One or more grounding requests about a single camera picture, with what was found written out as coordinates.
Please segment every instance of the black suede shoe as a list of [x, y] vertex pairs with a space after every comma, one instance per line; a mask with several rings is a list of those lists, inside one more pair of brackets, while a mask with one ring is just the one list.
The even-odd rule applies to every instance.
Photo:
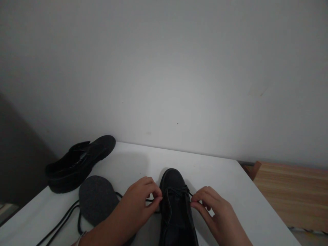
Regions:
[[170, 168], [164, 173], [160, 189], [163, 200], [160, 246], [198, 246], [192, 220], [189, 189], [178, 170]]
[[93, 166], [113, 151], [115, 144], [114, 137], [105, 135], [92, 143], [86, 141], [72, 146], [63, 158], [45, 167], [50, 189], [66, 193], [79, 187]]

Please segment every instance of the table surface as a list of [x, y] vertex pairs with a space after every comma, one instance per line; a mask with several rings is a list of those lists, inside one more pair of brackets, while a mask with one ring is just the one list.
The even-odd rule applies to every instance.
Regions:
[[[235, 160], [118, 142], [90, 175], [105, 177], [115, 191], [124, 194], [131, 184], [144, 176], [153, 177], [159, 184], [168, 168], [181, 172], [191, 193], [203, 186], [212, 186], [228, 200], [254, 246], [300, 245]], [[36, 245], [76, 200], [78, 189], [55, 194], [46, 187], [0, 228], [0, 245]], [[51, 245], [71, 245], [77, 240], [78, 213], [76, 209]], [[193, 220], [199, 245], [217, 245], [194, 209]], [[160, 221], [160, 214], [152, 215], [137, 233], [133, 245], [158, 245]], [[82, 219], [82, 229], [91, 228]]]

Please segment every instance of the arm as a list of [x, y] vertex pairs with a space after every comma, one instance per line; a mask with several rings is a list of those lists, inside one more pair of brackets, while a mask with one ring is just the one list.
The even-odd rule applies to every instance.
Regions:
[[231, 204], [212, 187], [205, 186], [197, 191], [191, 198], [191, 207], [202, 215], [220, 246], [252, 246]]
[[[150, 193], [155, 199], [146, 206]], [[151, 177], [141, 178], [128, 188], [111, 215], [81, 238], [79, 246], [124, 244], [147, 222], [162, 198], [160, 188]]]

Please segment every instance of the black shoelace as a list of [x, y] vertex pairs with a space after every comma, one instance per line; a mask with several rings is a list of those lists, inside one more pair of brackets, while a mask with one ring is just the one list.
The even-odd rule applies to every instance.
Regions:
[[178, 196], [183, 196], [184, 194], [187, 194], [187, 195], [191, 195], [193, 196], [193, 194], [190, 193], [189, 189], [188, 189], [188, 186], [185, 185], [181, 188], [171, 188], [171, 187], [167, 187], [165, 190], [164, 190], [164, 193], [169, 193], [169, 192], [172, 192], [172, 193], [175, 193], [177, 194]]
[[[115, 192], [115, 194], [117, 196], [119, 196], [120, 198], [122, 198], [123, 196], [118, 193]], [[146, 202], [152, 202], [153, 199], [146, 199]], [[62, 229], [62, 227], [65, 225], [65, 223], [68, 221], [69, 217], [71, 217], [73, 211], [77, 208], [80, 207], [79, 204], [77, 204], [79, 202], [79, 200], [77, 200], [76, 202], [73, 203], [73, 205], [69, 208], [69, 210], [65, 213], [64, 217], [60, 220], [60, 222], [37, 244], [37, 246], [40, 246], [59, 226], [58, 230], [55, 232], [55, 234], [51, 237], [51, 239], [49, 240], [49, 242], [47, 243], [46, 246], [49, 246], [52, 241], [55, 239], [55, 237], [57, 236], [57, 234], [59, 233], [59, 231]], [[80, 235], [83, 234], [83, 231], [81, 229], [81, 211], [79, 213], [79, 218], [78, 218], [78, 232]]]
[[68, 221], [69, 217], [71, 217], [74, 209], [77, 207], [80, 207], [80, 205], [76, 205], [79, 202], [77, 200], [76, 202], [73, 203], [73, 205], [69, 208], [69, 210], [65, 213], [64, 217], [60, 220], [60, 222], [37, 244], [37, 246], [40, 246], [59, 226], [59, 229], [55, 232], [55, 234], [51, 237], [49, 242], [47, 243], [46, 246], [49, 246], [51, 242], [55, 239], [61, 228], [65, 225], [65, 223]]

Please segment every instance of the wooden surface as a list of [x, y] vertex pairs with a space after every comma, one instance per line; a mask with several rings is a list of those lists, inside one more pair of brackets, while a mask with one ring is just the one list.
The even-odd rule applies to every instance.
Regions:
[[254, 183], [287, 226], [328, 232], [328, 171], [256, 164]]

